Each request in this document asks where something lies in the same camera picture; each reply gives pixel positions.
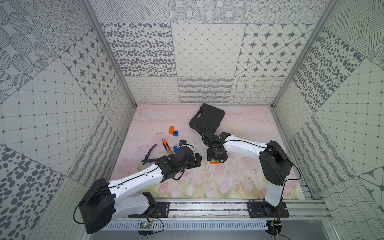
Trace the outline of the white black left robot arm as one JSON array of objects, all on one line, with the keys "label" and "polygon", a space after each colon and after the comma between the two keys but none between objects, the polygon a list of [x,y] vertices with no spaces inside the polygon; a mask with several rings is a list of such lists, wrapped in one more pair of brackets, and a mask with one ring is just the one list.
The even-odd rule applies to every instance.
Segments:
[{"label": "white black left robot arm", "polygon": [[181,146],[176,153],[154,159],[150,167],[133,175],[111,182],[96,180],[76,207],[87,234],[98,232],[117,218],[153,217],[157,203],[146,189],[167,180],[176,181],[177,175],[201,165],[200,154]]}]

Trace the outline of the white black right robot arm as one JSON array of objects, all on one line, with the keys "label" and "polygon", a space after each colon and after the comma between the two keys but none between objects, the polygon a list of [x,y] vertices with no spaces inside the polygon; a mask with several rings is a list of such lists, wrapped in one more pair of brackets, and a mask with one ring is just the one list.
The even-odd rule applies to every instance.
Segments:
[{"label": "white black right robot arm", "polygon": [[274,208],[280,205],[286,178],[293,164],[279,143],[250,142],[229,133],[221,133],[218,136],[209,131],[202,135],[202,141],[208,147],[209,161],[224,163],[228,159],[228,153],[237,153],[258,160],[268,181],[264,203]]}]

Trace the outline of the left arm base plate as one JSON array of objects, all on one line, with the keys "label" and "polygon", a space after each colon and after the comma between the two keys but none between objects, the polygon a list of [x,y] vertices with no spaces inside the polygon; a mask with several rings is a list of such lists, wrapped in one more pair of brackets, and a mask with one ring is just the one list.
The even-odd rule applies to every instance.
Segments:
[{"label": "left arm base plate", "polygon": [[170,211],[170,202],[157,202],[150,205],[141,215],[129,215],[129,218],[168,218]]}]

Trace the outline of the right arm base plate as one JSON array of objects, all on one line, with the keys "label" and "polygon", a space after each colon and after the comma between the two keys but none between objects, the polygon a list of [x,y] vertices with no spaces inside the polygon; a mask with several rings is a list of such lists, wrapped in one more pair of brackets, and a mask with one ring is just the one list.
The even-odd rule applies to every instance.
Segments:
[{"label": "right arm base plate", "polygon": [[247,209],[250,218],[288,218],[290,216],[285,202],[281,202],[277,207],[265,201],[248,201]]}]

